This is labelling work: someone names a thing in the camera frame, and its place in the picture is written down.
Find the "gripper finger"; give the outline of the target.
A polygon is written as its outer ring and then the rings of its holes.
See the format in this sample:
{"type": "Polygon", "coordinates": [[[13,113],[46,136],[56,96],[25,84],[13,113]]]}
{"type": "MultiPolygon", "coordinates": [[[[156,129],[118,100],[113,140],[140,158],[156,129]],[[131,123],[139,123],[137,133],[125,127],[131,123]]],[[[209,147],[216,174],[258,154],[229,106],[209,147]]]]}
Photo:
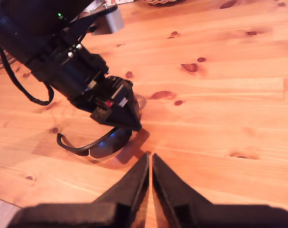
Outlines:
{"type": "Polygon", "coordinates": [[[144,154],[93,205],[99,213],[99,228],[143,228],[149,197],[149,155],[144,154]]]}
{"type": "Polygon", "coordinates": [[[170,228],[205,228],[196,206],[212,203],[185,183],[156,153],[152,156],[152,183],[170,228]]]}

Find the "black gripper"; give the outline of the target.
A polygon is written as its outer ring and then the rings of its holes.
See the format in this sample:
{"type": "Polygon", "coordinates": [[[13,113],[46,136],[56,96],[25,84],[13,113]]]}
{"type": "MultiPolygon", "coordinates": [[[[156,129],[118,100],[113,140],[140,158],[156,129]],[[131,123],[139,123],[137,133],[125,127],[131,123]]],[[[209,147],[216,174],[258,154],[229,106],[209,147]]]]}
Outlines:
{"type": "Polygon", "coordinates": [[[98,54],[86,48],[58,47],[27,62],[33,76],[51,86],[76,108],[90,113],[98,123],[141,130],[140,111],[132,82],[109,76],[109,68],[98,54]]]}

